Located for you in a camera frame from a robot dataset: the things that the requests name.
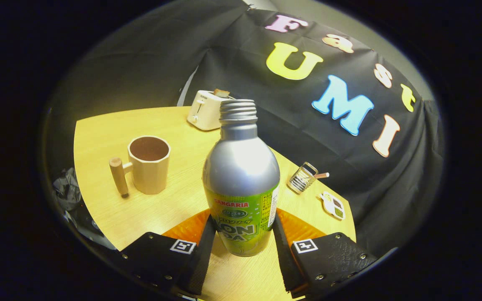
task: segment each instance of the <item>blue letter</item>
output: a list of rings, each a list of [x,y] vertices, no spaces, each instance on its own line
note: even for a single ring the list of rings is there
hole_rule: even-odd
[[[340,125],[351,135],[358,135],[358,128],[366,117],[367,111],[374,108],[373,103],[364,95],[348,100],[347,84],[339,77],[329,75],[331,83],[321,98],[312,102],[312,107],[323,114],[328,114],[332,105],[332,119],[336,120],[349,113],[346,118],[340,120]]]

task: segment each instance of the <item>green label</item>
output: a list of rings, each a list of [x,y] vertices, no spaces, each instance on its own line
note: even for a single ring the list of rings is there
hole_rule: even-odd
[[[222,214],[226,215],[227,217],[231,217],[232,219],[242,219],[243,217],[246,217],[248,213],[243,210],[224,209],[222,210]]]
[[[228,251],[241,256],[261,252],[274,222],[278,184],[254,196],[225,196],[204,189],[211,215]]]

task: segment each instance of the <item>table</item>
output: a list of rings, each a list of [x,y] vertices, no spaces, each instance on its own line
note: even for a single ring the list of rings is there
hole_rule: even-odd
[[[74,164],[83,200],[99,229],[118,250],[126,248],[145,232],[162,234],[208,208],[202,169],[207,154],[220,138],[220,130],[201,131],[191,125],[186,121],[189,109],[129,110],[76,123]],[[115,187],[109,159],[118,156],[126,163],[127,145],[140,135],[156,135],[170,144],[167,188],[156,195],[145,195],[136,190],[131,176],[126,174],[129,196],[123,198]],[[273,152],[281,177],[278,207],[326,234],[340,231],[356,241],[349,203],[320,181],[315,181],[302,194],[295,194],[286,183],[298,166],[275,150]],[[338,221],[323,210],[323,202],[316,198],[323,191],[333,193],[343,202],[346,219]],[[237,257],[226,251],[216,234],[201,298],[205,301],[262,298],[290,301],[279,268],[274,236],[259,255]]]

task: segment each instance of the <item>wire basket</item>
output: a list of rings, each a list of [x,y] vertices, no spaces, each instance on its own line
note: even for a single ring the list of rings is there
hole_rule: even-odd
[[[304,162],[293,174],[293,176],[291,176],[287,186],[297,194],[300,194],[302,191],[305,191],[308,189],[308,187],[310,187],[310,185],[312,185],[312,183],[315,181],[313,176],[317,173],[317,169],[312,166],[312,164]]]

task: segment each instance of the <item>silver bottle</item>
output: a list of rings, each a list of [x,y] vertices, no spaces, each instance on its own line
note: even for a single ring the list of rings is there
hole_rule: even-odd
[[[280,171],[258,137],[250,99],[222,101],[220,140],[203,168],[203,186],[224,246],[234,255],[264,250],[276,213]]]

